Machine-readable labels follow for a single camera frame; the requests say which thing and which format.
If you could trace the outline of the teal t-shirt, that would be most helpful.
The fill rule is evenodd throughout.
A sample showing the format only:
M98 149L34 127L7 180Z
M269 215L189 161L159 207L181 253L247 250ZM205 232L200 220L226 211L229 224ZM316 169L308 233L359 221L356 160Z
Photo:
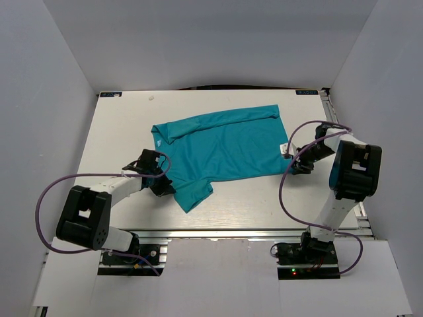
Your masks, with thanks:
M288 166L280 146L288 142L278 105L213 112L156 124L155 148L174 199L185 213L207 199L212 183L281 174Z

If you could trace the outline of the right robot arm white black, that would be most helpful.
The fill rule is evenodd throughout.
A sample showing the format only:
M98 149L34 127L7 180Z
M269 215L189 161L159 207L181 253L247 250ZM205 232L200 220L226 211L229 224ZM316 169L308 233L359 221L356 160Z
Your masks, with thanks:
M315 163L334 155L328 185L330 193L314 222L301 235L303 252L329 253L336 231L348 213L377 190L382 148L356 139L349 127L328 121L313 120L315 142L294 147L292 139L280 145L293 174L310 174Z

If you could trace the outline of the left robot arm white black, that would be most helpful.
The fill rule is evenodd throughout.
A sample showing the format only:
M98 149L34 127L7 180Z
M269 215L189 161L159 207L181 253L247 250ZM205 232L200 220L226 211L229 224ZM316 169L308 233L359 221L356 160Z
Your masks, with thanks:
M165 153L144 149L120 174L94 186L73 186L56 227L57 238L88 250L108 250L121 258L138 259L138 236L110 225L112 208L144 189L157 197L174 194L173 181L167 176L170 168Z

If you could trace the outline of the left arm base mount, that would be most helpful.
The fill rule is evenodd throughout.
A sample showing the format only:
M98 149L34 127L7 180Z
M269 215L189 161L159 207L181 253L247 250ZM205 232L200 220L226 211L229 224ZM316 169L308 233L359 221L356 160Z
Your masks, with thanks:
M135 254L122 256L122 251L103 249L97 275L115 277L159 277L165 268L170 240L140 238Z

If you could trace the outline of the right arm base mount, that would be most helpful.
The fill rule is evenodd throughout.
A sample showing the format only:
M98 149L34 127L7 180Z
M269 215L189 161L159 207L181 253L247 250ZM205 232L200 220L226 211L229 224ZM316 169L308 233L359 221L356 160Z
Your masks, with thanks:
M270 247L276 259L280 281L340 279L338 258L334 244L319 242L306 246L305 242L279 242Z

